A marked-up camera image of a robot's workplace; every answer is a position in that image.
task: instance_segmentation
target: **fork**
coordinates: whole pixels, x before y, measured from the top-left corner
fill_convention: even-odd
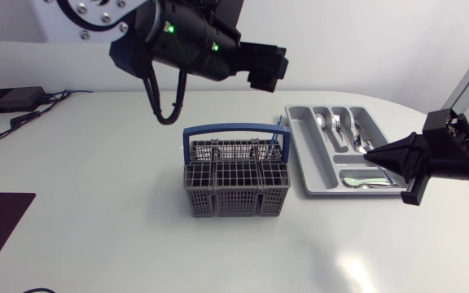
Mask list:
[[[344,134],[342,134],[341,132],[341,118],[340,118],[340,114],[334,114],[334,126],[335,126],[335,131],[338,132],[338,134],[340,135],[341,137],[341,142],[345,143],[346,141],[346,138],[344,136]]]

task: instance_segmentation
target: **black cable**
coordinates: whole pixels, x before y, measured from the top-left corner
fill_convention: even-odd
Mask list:
[[[13,133],[14,131],[16,131],[19,127],[37,119],[38,117],[40,117],[42,114],[50,111],[53,107],[55,107],[58,103],[64,101],[66,98],[70,97],[72,94],[74,93],[79,93],[79,92],[83,92],[83,93],[87,93],[89,91],[87,90],[65,90],[65,91],[62,91],[62,92],[59,92],[59,93],[55,93],[55,94],[45,94],[43,96],[43,98],[48,101],[49,103],[51,103],[51,105],[49,107],[47,107],[46,109],[42,110],[39,112],[39,115],[38,116],[34,116],[32,117],[31,119],[29,120],[25,120],[23,121],[22,123],[20,123],[19,125],[17,125],[16,127],[13,127],[13,128],[10,128],[8,130],[5,130],[3,132],[0,133],[0,139],[3,139],[5,137],[7,137],[10,133]],[[59,95],[61,94],[61,96],[59,98],[54,98],[52,99],[54,96],[56,95]]]
[[[180,111],[184,103],[184,94],[186,93],[186,81],[187,81],[187,72],[180,70],[178,73],[178,87],[177,87],[177,97],[175,103],[173,103],[173,112],[168,118],[162,116],[162,110],[160,109],[160,92],[159,86],[156,81],[155,72],[153,67],[150,65],[148,68],[148,78],[142,80],[144,82],[144,87],[146,88],[147,97],[150,101],[151,108],[153,109],[153,114],[155,114],[156,119],[162,125],[171,125],[177,121],[180,116]]]
[[[46,288],[36,288],[36,289],[27,290],[23,293],[55,293],[55,292],[53,290],[46,289]]]

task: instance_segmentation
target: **black router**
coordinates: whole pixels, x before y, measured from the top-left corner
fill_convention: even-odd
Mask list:
[[[34,111],[44,94],[41,86],[0,89],[0,113]]]

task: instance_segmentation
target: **spoon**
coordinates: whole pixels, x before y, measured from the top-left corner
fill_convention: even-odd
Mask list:
[[[322,128],[323,135],[327,138],[327,134],[325,133],[325,117],[322,114],[316,114],[316,122],[318,122],[319,127]]]
[[[397,184],[388,182],[386,178],[365,178],[356,179],[351,177],[343,178],[343,183],[346,186],[354,188],[377,188],[377,187],[398,187]]]

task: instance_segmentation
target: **white wall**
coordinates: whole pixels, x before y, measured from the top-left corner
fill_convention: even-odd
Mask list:
[[[368,94],[428,112],[469,67],[469,0],[246,0],[239,31],[243,41],[287,48],[278,90]],[[0,87],[142,90],[114,67],[107,48],[0,43]],[[163,90],[176,88],[176,70],[156,70]],[[188,89],[246,90],[246,78],[190,78]]]

